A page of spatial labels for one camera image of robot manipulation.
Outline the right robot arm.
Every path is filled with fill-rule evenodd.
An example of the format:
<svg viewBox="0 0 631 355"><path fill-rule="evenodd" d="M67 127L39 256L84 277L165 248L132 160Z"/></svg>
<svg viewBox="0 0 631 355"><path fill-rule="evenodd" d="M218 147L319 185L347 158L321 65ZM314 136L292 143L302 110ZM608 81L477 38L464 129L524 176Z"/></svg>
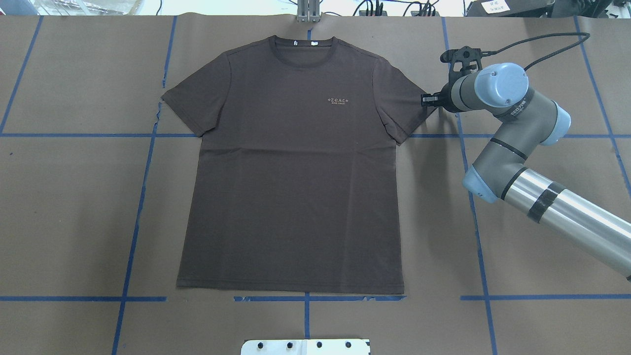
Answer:
<svg viewBox="0 0 631 355"><path fill-rule="evenodd" d="M525 165L535 148L565 136L571 117L530 85L524 68L500 63L468 74L451 72L449 83L424 94L421 104L452 113L491 113L500 127L465 173L463 186L490 204L505 201L630 279L630 223Z"/></svg>

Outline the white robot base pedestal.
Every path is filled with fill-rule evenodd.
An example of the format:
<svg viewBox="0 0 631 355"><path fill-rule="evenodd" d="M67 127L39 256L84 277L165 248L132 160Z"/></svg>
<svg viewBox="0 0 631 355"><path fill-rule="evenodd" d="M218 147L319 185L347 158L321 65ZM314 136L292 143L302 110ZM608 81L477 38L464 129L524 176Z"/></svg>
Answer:
<svg viewBox="0 0 631 355"><path fill-rule="evenodd" d="M371 355L368 339L277 339L250 340L242 355Z"/></svg>

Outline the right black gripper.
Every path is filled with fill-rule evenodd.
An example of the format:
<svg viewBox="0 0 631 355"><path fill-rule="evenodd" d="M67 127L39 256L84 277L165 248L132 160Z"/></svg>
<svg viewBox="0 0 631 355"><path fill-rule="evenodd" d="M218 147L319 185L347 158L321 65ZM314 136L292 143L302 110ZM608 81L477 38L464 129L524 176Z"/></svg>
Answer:
<svg viewBox="0 0 631 355"><path fill-rule="evenodd" d="M448 92L423 95L421 105L423 107L442 107L444 110L451 111L451 95Z"/></svg>

